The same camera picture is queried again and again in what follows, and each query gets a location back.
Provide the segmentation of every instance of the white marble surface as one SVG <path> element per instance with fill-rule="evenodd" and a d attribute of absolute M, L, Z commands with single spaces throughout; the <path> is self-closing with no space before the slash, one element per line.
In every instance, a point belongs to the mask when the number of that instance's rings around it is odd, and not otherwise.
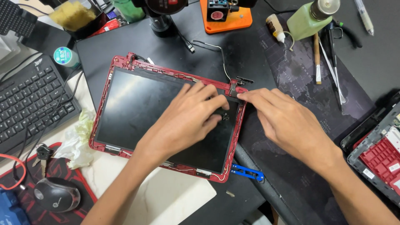
<path fill-rule="evenodd" d="M 74 88 L 77 78 L 75 76 L 68 81 L 71 89 Z M 79 82 L 75 97 L 82 107 L 94 110 L 84 76 Z M 50 145 L 64 141 L 65 130 L 73 128 L 77 121 L 78 117 L 73 118 L 42 137 L 41 142 Z M 31 147 L 32 145 L 26 148 L 22 159 Z M 81 171 L 96 197 L 100 198 L 128 160 L 94 150 L 93 152 L 94 161 L 91 166 L 82 168 Z M 12 168 L 12 164 L 10 160 L 0 162 L 0 174 Z M 214 188 L 205 179 L 157 168 L 140 186 L 124 224 L 177 225 L 215 195 Z"/>

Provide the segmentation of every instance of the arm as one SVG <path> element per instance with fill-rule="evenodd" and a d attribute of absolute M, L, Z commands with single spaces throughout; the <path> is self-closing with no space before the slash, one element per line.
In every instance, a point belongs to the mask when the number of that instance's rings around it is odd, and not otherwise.
<path fill-rule="evenodd" d="M 257 108 L 265 135 L 325 178 L 350 225 L 399 225 L 398 219 L 358 179 L 314 114 L 278 89 L 238 94 Z"/>
<path fill-rule="evenodd" d="M 220 115 L 212 115 L 220 107 L 228 110 L 229 104 L 213 85 L 204 86 L 199 82 L 191 87 L 185 84 L 138 142 L 126 166 L 82 225 L 122 224 L 147 175 L 172 155 L 204 139 L 222 119 Z"/>

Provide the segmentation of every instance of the desk mat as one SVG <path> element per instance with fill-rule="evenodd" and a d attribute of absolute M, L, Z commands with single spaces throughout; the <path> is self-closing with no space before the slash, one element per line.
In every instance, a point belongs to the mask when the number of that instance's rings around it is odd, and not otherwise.
<path fill-rule="evenodd" d="M 288 30 L 286 20 L 291 15 L 278 15 L 284 30 Z M 371 99 L 340 59 L 339 79 L 347 99 L 344 112 L 339 110 L 336 91 L 332 88 L 334 82 L 322 54 L 322 84 L 315 85 L 313 37 L 296 41 L 291 52 L 292 39 L 289 36 L 285 39 L 285 50 L 283 43 L 278 43 L 267 26 L 261 27 L 258 35 L 278 89 L 310 109 L 337 145 L 374 108 Z M 265 137 L 251 104 L 246 109 L 239 143 L 255 159 L 265 174 L 266 182 L 280 196 L 277 201 L 283 201 L 298 224 L 347 224 L 328 183 Z"/>
<path fill-rule="evenodd" d="M 61 143 L 55 143 L 49 147 L 55 149 L 59 147 Z M 97 198 L 87 184 L 85 178 L 79 169 L 71 170 L 67 166 L 68 159 L 61 158 L 55 159 L 51 158 L 47 164 L 47 177 L 60 177 L 65 180 L 73 182 L 79 192 L 80 192 L 80 203 L 76 209 L 64 213 L 49 212 L 39 205 L 36 204 L 34 200 L 33 188 L 35 183 L 42 179 L 42 168 L 40 163 L 35 167 L 32 167 L 33 162 L 36 159 L 36 155 L 28 159 L 28 169 L 31 172 L 34 182 L 30 176 L 26 176 L 23 184 L 27 187 L 26 190 L 22 191 L 19 188 L 14 189 L 20 207 L 25 211 L 28 219 L 32 225 L 77 225 L 82 223 L 83 219 L 88 214 L 89 210 L 96 203 Z M 20 165 L 17 166 L 17 174 L 19 177 L 22 176 L 23 170 Z M 12 169 L 6 173 L 0 175 L 0 183 L 4 184 L 6 187 L 10 187 L 15 184 L 12 178 Z"/>

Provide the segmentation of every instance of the lcd screen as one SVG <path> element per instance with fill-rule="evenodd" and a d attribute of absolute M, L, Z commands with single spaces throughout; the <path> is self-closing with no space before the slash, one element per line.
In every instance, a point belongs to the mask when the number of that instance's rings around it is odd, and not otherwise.
<path fill-rule="evenodd" d="M 107 92 L 95 141 L 133 151 L 188 80 L 135 68 L 116 68 Z M 222 174 L 236 123 L 240 100 L 228 97 L 230 109 L 204 140 L 168 161 Z"/>

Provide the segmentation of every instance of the yellow sponge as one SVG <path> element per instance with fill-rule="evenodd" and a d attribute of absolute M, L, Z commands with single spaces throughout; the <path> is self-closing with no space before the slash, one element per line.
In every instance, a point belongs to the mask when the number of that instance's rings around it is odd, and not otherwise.
<path fill-rule="evenodd" d="M 49 17 L 66 30 L 77 31 L 94 20 L 96 15 L 80 2 L 64 2 Z"/>

